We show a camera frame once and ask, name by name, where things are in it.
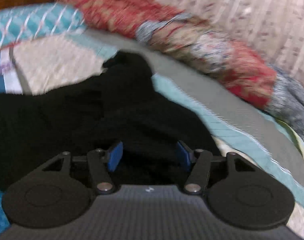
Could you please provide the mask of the black pant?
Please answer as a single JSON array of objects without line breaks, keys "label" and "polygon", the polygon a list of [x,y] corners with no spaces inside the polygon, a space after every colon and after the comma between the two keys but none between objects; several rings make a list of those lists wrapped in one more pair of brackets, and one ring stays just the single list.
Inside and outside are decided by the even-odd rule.
[{"label": "black pant", "polygon": [[121,183],[176,183],[175,148],[220,155],[196,113],[158,93],[140,54],[119,51],[100,75],[42,95],[0,93],[0,190],[61,152],[84,154],[117,142]]}]

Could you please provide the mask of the patterned bedsheet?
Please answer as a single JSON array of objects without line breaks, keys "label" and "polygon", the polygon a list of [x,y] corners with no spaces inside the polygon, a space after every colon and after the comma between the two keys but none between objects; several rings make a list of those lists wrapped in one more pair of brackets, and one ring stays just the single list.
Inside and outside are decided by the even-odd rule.
[{"label": "patterned bedsheet", "polygon": [[[304,143],[290,128],[236,98],[209,77],[119,35],[88,30],[5,49],[0,60],[11,59],[13,68],[0,76],[0,92],[40,94],[82,81],[99,74],[103,61],[119,48],[148,58],[155,70],[156,90],[198,113],[223,154],[234,150],[253,163],[262,163],[272,174],[281,174],[282,180],[304,185]],[[294,194],[303,195],[304,186]]]}]

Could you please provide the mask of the beige floral curtain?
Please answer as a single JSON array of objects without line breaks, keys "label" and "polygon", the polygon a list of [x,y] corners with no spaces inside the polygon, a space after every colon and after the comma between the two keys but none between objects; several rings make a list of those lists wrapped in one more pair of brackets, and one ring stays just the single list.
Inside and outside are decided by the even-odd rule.
[{"label": "beige floral curtain", "polygon": [[304,87],[304,0],[158,0],[220,25]]}]

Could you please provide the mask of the red patchwork quilt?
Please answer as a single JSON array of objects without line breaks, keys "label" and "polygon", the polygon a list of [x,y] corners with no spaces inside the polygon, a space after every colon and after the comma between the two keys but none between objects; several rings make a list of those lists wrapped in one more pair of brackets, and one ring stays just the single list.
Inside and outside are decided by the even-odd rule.
[{"label": "red patchwork quilt", "polygon": [[304,141],[302,85],[208,20],[156,0],[56,1],[79,9],[89,27],[135,39],[205,73]]}]

